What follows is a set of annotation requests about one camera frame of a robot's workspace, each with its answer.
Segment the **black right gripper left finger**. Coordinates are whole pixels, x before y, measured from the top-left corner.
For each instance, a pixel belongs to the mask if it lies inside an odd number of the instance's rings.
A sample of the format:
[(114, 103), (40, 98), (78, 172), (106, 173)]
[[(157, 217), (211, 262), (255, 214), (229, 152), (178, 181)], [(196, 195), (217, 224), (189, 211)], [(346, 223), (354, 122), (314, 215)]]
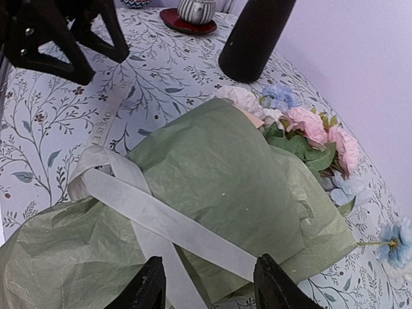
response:
[(105, 309), (165, 309), (165, 292), (162, 258), (152, 256)]

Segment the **green paper flower bouquet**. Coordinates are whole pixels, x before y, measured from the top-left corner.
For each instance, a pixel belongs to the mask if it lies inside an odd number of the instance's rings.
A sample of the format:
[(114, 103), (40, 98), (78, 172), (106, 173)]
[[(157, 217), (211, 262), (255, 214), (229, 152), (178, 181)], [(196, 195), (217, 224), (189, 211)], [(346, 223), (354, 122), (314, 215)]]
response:
[[(256, 261), (270, 254), (295, 283), (357, 246), (307, 166), (268, 144), (225, 100), (192, 109), (123, 157), (142, 168), (158, 199)], [(116, 224), (94, 201), (70, 197), (29, 219), (1, 247), (2, 308), (76, 308), (62, 298), (62, 280), (88, 260), (133, 265), (136, 275), (145, 257), (132, 226)]]

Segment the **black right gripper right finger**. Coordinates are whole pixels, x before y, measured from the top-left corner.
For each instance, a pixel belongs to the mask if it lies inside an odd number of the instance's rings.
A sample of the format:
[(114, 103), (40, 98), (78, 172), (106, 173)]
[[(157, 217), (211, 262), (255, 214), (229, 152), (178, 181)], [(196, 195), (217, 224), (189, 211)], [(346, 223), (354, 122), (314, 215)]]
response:
[(269, 254), (257, 258), (254, 267), (256, 308), (321, 309), (290, 279)]

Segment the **white printed ribbon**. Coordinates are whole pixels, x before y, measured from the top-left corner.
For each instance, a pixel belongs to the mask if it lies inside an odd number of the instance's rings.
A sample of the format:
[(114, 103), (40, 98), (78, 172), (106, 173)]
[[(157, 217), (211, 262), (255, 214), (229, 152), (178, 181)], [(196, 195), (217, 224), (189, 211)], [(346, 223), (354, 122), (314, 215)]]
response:
[[(166, 308), (232, 305), (251, 297), (256, 258), (158, 199), (139, 165), (105, 147), (118, 110), (132, 100), (135, 86), (126, 79), (102, 92), (107, 102), (68, 183), (69, 196), (79, 202), (94, 198), (93, 208), (103, 205), (113, 222), (132, 226), (145, 257), (138, 270), (152, 256), (162, 258)], [(76, 308), (107, 306), (134, 278), (133, 269), (92, 260), (75, 265), (62, 280), (62, 298)]]

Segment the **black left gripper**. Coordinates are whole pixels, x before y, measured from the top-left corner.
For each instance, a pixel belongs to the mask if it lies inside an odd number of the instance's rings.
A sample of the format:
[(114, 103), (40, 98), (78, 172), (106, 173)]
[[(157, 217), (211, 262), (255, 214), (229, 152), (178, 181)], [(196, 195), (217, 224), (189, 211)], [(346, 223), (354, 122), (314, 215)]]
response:
[(113, 1), (1, 1), (1, 35), (16, 68), (84, 86), (95, 72), (76, 41), (117, 63), (129, 55)]

